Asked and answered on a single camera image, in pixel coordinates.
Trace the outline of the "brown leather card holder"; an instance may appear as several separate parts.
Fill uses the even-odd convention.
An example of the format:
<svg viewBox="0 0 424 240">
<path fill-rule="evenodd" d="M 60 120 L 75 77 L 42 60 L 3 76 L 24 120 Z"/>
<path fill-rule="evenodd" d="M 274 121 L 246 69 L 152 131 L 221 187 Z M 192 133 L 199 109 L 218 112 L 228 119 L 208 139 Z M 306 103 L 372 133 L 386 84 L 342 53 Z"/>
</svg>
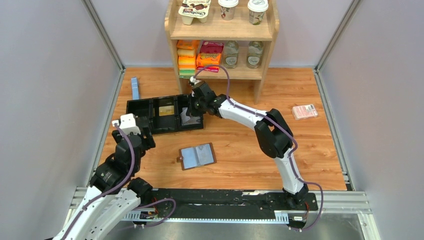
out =
<svg viewBox="0 0 424 240">
<path fill-rule="evenodd" d="M 176 161 L 181 164 L 184 171 L 215 164 L 217 158 L 213 144 L 209 142 L 180 149 Z"/>
</svg>

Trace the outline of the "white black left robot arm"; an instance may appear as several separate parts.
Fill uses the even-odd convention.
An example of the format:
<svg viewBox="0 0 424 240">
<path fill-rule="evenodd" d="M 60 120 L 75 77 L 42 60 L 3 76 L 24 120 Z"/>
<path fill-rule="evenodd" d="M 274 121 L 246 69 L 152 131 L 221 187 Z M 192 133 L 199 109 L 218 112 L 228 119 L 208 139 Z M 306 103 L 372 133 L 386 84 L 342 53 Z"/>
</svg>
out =
<svg viewBox="0 0 424 240">
<path fill-rule="evenodd" d="M 115 152 L 97 167 L 83 200 L 55 240 L 102 240 L 136 207 L 148 207 L 153 187 L 135 174 L 156 144 L 145 116 L 132 113 L 112 121 Z"/>
</svg>

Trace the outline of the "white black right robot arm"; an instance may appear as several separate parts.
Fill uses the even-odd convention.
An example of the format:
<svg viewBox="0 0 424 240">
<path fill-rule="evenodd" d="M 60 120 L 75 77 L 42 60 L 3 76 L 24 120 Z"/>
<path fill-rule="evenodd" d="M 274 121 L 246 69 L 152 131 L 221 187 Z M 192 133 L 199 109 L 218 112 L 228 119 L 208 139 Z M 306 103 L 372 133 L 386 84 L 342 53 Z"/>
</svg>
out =
<svg viewBox="0 0 424 240">
<path fill-rule="evenodd" d="M 192 93 L 189 97 L 189 113 L 202 116 L 208 113 L 221 119 L 232 120 L 253 130 L 261 151 L 274 160 L 283 183 L 286 205 L 299 209 L 306 201 L 309 188 L 301 178 L 293 156 L 297 142 L 282 114 L 277 109 L 258 110 L 239 102 L 225 94 L 216 95 L 202 80 L 191 77 L 189 84 Z"/>
</svg>

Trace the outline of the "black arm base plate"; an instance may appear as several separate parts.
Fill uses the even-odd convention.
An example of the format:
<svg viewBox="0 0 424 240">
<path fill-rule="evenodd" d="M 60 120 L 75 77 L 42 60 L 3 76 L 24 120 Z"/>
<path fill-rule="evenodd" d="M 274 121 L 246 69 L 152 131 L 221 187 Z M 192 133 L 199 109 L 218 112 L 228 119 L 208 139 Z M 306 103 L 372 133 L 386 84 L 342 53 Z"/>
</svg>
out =
<svg viewBox="0 0 424 240">
<path fill-rule="evenodd" d="M 282 191 L 158 188 L 141 199 L 141 206 L 164 199 L 154 206 L 158 216 L 181 219 L 270 220 L 275 211 L 317 211 L 315 194 L 293 203 Z"/>
</svg>

